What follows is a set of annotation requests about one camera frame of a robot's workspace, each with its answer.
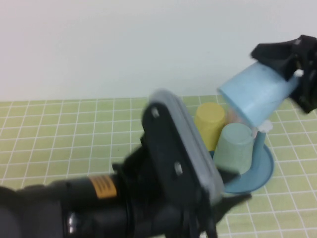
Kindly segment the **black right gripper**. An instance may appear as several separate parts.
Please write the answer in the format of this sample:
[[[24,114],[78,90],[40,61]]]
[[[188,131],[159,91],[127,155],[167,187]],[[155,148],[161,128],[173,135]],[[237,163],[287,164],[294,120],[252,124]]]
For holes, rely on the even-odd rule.
[[[317,108],[317,39],[315,37],[301,35],[296,42],[291,40],[281,43],[261,43],[252,50],[251,57],[273,69],[286,81],[293,76],[297,67],[301,69],[303,75],[300,84],[291,87],[289,98],[306,114]]]

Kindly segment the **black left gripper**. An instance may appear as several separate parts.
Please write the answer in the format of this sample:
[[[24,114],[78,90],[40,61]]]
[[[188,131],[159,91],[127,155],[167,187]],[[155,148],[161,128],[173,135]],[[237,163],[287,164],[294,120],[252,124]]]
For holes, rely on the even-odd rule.
[[[179,142],[140,145],[121,164],[114,164],[117,196],[112,199],[119,238],[217,237],[216,224],[250,193],[223,197],[219,185],[238,179],[237,171],[216,168],[211,154],[190,156]]]

